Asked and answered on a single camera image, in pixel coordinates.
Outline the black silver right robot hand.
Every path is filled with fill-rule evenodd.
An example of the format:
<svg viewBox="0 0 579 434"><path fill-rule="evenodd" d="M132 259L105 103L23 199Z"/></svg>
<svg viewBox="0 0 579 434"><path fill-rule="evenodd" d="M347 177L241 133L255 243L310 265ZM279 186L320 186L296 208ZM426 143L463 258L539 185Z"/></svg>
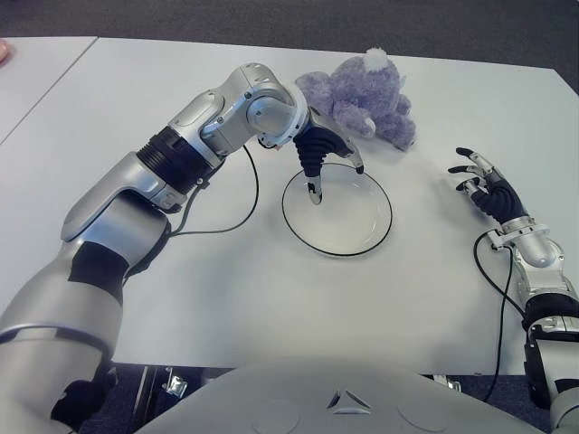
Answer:
<svg viewBox="0 0 579 434"><path fill-rule="evenodd" d="M471 165L457 165L448 172L473 174L455 187L457 192L466 194L477 208L501 225L529 216L515 189L486 157L465 147L457 147L455 152L467 157Z"/></svg>

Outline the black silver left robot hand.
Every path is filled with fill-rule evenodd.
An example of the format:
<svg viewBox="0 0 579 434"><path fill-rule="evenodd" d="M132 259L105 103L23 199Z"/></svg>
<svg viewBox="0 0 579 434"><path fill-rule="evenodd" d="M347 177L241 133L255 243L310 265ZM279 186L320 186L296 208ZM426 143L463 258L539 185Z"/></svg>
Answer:
<svg viewBox="0 0 579 434"><path fill-rule="evenodd" d="M333 118L312 106L308 107L307 122L293 143L306 177L308 196L315 205L322 202L321 170L328 154L347 159L359 175L365 171L362 156L352 138Z"/></svg>

